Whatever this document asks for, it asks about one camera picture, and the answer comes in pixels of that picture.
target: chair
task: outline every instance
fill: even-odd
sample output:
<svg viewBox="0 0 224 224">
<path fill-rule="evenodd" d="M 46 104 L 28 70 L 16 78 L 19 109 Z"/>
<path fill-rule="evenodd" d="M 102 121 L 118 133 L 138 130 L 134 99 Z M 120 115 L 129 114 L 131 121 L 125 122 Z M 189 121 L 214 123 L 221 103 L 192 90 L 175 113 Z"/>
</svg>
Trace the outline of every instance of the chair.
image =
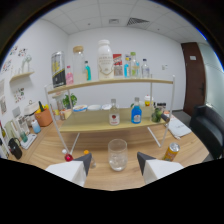
<svg viewBox="0 0 224 224">
<path fill-rule="evenodd" d="M 224 119 L 215 110 L 206 105 L 195 106 L 189 125 L 215 160 L 223 158 Z"/>
</svg>

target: white bottle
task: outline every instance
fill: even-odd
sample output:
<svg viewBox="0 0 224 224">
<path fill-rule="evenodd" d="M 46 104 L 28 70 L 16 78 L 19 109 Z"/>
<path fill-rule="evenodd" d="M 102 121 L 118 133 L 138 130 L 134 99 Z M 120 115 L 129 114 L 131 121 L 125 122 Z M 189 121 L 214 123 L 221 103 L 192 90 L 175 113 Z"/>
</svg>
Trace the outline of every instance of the white bottle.
<svg viewBox="0 0 224 224">
<path fill-rule="evenodd" d="M 98 77 L 99 80 L 114 79 L 114 61 L 109 40 L 98 42 Z"/>
<path fill-rule="evenodd" d="M 150 78 L 149 74 L 149 66 L 147 65 L 147 60 L 143 59 L 143 65 L 142 65 L 142 78 L 148 79 Z"/>
<path fill-rule="evenodd" d="M 73 82 L 75 85 L 86 82 L 85 57 L 83 46 L 73 48 Z"/>
<path fill-rule="evenodd" d="M 111 100 L 112 107 L 109 112 L 109 123 L 110 125 L 118 125 L 120 124 L 120 114 L 119 109 L 116 107 L 116 100 Z"/>
</svg>

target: can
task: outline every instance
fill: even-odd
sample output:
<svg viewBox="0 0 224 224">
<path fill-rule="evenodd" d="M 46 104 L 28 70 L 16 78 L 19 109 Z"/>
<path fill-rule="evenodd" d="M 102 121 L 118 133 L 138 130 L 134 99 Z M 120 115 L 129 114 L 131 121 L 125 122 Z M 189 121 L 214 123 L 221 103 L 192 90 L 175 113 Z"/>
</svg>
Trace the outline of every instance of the can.
<svg viewBox="0 0 224 224">
<path fill-rule="evenodd" d="M 58 51 L 51 56 L 51 70 L 53 87 L 66 85 L 65 78 L 65 56 L 63 51 Z"/>
<path fill-rule="evenodd" d="M 179 152 L 179 150 L 180 150 L 180 146 L 177 143 L 172 142 L 169 145 L 169 147 L 168 147 L 168 149 L 167 149 L 167 151 L 166 151 L 166 153 L 165 153 L 165 155 L 163 157 L 163 160 L 171 161 L 172 162 L 173 159 L 174 159 L 174 157 Z"/>
</svg>

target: jar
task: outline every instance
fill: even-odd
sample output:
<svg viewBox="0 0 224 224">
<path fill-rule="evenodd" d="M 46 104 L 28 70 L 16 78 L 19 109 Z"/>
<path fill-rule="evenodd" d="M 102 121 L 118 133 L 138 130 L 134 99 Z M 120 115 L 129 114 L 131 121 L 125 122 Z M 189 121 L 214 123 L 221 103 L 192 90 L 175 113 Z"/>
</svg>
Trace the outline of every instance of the jar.
<svg viewBox="0 0 224 224">
<path fill-rule="evenodd" d="M 73 48 L 73 82 L 75 85 L 86 82 L 85 57 L 83 46 Z"/>
<path fill-rule="evenodd" d="M 99 80 L 114 79 L 114 61 L 109 40 L 98 42 L 98 77 Z"/>
</svg>

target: wooden door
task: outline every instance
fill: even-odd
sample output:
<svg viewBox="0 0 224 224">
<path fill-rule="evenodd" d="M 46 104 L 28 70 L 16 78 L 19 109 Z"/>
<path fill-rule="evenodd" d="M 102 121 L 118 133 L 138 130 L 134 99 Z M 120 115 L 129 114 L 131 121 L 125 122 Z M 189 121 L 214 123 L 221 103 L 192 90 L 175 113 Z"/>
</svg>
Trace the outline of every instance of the wooden door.
<svg viewBox="0 0 224 224">
<path fill-rule="evenodd" d="M 195 42 L 181 44 L 186 67 L 186 94 L 183 111 L 192 116 L 195 105 L 205 103 L 205 67 Z"/>
</svg>

